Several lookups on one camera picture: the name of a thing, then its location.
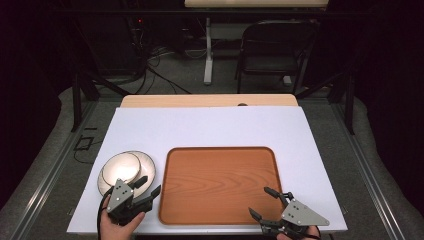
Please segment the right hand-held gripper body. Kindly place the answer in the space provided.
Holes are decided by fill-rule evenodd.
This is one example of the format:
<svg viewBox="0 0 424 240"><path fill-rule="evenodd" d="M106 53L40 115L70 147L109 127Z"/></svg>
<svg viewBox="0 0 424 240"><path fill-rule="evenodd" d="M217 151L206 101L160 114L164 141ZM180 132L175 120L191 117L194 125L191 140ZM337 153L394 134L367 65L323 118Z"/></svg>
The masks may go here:
<svg viewBox="0 0 424 240"><path fill-rule="evenodd" d="M284 206L284 210L281 213L279 221L281 226L278 228L270 228L261 226L262 233L265 236L276 237L279 233L282 233L285 229L291 229L299 231L303 227L308 226L329 226L330 222L303 204L299 200L296 200L291 192L283 193L286 196L288 205Z"/></svg>

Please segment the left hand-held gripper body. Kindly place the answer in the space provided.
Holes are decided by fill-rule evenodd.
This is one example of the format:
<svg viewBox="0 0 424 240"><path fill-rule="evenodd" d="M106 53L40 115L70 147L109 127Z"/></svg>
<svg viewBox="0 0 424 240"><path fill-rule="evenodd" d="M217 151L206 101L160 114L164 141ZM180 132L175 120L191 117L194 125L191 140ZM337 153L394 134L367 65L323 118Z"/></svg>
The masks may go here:
<svg viewBox="0 0 424 240"><path fill-rule="evenodd" d="M116 181L106 207L106 211L113 223L126 225L140 212L149 211L149 209L138 209L133 206L135 190L131 189L129 184L121 179Z"/></svg>

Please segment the large white plate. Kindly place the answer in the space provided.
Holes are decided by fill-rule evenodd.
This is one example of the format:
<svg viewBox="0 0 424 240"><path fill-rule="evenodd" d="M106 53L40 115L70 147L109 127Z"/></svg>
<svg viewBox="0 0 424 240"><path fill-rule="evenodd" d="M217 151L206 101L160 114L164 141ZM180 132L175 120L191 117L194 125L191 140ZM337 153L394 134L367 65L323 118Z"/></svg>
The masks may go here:
<svg viewBox="0 0 424 240"><path fill-rule="evenodd" d="M154 164L154 161L151 159L151 157L147 154L145 154L144 152L141 151L126 151L127 153L132 153L135 154L139 160L140 160L140 164L141 164L141 171L138 175L138 177L133 181L137 181L138 179L140 179L143 176L147 176L148 177L148 181L139 189L135 190L134 196L135 197L139 197L140 195L142 195L144 192L147 191L147 189L151 186L155 175L156 175L156 167ZM104 195L106 193L107 190L109 190L112 186L98 186L98 180L97 180L97 187L98 190L100 192L101 195Z"/></svg>

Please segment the small white plate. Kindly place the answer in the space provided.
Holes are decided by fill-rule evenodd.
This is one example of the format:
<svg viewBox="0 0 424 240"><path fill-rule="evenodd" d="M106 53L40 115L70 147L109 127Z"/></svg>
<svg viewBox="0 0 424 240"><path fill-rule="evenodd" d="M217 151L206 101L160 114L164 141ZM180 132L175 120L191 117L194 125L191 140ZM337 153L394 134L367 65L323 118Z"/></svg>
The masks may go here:
<svg viewBox="0 0 424 240"><path fill-rule="evenodd" d="M131 183L138 177L140 171L140 160L135 154L127 152L117 154L102 167L98 186L113 186L118 179Z"/></svg>

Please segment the person's right hand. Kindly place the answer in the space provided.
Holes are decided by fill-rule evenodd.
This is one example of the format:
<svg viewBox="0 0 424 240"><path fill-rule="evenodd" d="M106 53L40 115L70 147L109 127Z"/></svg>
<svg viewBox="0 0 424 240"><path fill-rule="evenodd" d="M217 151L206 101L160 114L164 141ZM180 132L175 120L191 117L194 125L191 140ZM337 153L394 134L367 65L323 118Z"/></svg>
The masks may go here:
<svg viewBox="0 0 424 240"><path fill-rule="evenodd" d="M317 226L303 227L299 231L285 229L276 236L276 240L320 240L321 233Z"/></svg>

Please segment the person's left hand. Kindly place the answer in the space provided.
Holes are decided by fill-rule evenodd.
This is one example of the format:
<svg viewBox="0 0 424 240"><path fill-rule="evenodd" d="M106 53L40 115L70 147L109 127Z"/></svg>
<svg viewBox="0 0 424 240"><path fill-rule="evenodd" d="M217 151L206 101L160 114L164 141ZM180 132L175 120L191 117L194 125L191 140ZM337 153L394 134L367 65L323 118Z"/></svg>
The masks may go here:
<svg viewBox="0 0 424 240"><path fill-rule="evenodd" d="M117 225L110 219L106 207L108 206L110 196L107 196L101 207L100 215L100 238L101 240L131 240L133 232L144 220L146 213L140 212L128 224L124 226Z"/></svg>

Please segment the brown wooden tray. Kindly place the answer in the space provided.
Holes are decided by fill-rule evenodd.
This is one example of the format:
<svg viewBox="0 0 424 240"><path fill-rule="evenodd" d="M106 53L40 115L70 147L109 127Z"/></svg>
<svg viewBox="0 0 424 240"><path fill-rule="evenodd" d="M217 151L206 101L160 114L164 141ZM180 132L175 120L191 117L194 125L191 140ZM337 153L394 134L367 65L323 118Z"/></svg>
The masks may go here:
<svg viewBox="0 0 424 240"><path fill-rule="evenodd" d="M281 191L268 147L187 147L168 152L158 218L165 225L252 225L249 210L276 220L283 204L264 189Z"/></svg>

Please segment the white table mat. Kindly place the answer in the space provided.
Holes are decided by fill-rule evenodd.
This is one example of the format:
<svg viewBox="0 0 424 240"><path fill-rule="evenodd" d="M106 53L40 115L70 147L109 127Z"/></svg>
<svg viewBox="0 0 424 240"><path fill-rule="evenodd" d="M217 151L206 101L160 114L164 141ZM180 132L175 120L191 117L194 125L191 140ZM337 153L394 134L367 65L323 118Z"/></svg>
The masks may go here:
<svg viewBox="0 0 424 240"><path fill-rule="evenodd" d="M347 229L310 126L300 107L235 106L118 108L67 231L97 232L101 194L97 179L113 155L140 150L154 160L155 186L162 183L166 155L175 147L265 146L273 150L282 187L329 220L325 233Z"/></svg>

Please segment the black folding chair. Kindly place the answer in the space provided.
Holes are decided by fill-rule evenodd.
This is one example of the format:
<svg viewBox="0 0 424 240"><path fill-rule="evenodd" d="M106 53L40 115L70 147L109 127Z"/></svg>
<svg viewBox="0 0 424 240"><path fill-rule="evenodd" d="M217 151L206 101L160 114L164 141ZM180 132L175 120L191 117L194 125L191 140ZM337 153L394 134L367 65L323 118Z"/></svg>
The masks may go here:
<svg viewBox="0 0 424 240"><path fill-rule="evenodd" d="M265 20L248 26L238 55L237 92L241 92L242 75L267 75L293 77L294 94L316 34L316 25L303 21Z"/></svg>

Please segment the white desk leg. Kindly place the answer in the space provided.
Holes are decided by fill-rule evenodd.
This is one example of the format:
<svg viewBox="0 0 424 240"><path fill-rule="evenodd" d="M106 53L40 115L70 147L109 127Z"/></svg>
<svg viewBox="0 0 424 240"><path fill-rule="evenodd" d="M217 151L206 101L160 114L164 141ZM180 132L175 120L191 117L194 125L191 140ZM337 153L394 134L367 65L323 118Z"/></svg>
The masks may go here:
<svg viewBox="0 0 424 240"><path fill-rule="evenodd" d="M204 70L204 84L212 84L212 71L213 71L213 55L212 55L212 40L211 40L211 23L210 19L206 19L205 23L205 36L206 36L206 59Z"/></svg>

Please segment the light wooden desk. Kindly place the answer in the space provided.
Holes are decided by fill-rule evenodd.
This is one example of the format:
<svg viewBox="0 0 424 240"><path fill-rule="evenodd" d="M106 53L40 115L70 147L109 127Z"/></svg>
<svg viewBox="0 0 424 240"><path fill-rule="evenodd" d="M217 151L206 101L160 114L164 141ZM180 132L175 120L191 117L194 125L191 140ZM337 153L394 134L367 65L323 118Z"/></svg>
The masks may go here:
<svg viewBox="0 0 424 240"><path fill-rule="evenodd" d="M326 7L330 0L184 0L189 8Z"/></svg>

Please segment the aluminium floor rail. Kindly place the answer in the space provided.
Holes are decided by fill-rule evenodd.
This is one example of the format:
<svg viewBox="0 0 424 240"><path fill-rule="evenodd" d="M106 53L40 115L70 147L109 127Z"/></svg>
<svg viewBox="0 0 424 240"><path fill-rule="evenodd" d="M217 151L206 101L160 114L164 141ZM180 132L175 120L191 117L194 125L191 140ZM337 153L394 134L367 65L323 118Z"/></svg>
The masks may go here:
<svg viewBox="0 0 424 240"><path fill-rule="evenodd" d="M390 240L405 240L405 235L403 234L398 221L393 214L392 208L390 207L387 198L383 194L383 191L378 184L378 181L368 163L368 159L366 158L359 141L357 140L356 136L353 135L345 126L344 109L338 104L333 104L331 108L354 152L361 178L367 188L368 195L373 202L373 205L384 225Z"/></svg>
<svg viewBox="0 0 424 240"><path fill-rule="evenodd" d="M83 121L59 118L34 165L8 204L16 213L5 240L94 240L91 234L67 231L103 140L104 126L94 122L98 104L83 107Z"/></svg>

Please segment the black metal frame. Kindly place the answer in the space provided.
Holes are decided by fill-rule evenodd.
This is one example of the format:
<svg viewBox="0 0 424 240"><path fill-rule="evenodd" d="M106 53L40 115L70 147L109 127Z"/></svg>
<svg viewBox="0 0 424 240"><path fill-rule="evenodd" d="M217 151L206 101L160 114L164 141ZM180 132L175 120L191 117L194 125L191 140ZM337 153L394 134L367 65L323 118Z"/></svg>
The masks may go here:
<svg viewBox="0 0 424 240"><path fill-rule="evenodd" d="M355 79L352 73L340 72L331 76L317 85L297 93L297 99L304 99L313 93L321 90L327 85L331 85L327 100L330 103L340 103L344 100L344 125L351 135L354 135L353 129L353 107Z"/></svg>
<svg viewBox="0 0 424 240"><path fill-rule="evenodd" d="M78 71L72 81L74 117L72 132L75 132L79 128L83 120L81 93L84 93L89 101L98 101L100 98L100 93L95 86L96 83L105 86L122 97L129 95L128 91L92 71Z"/></svg>

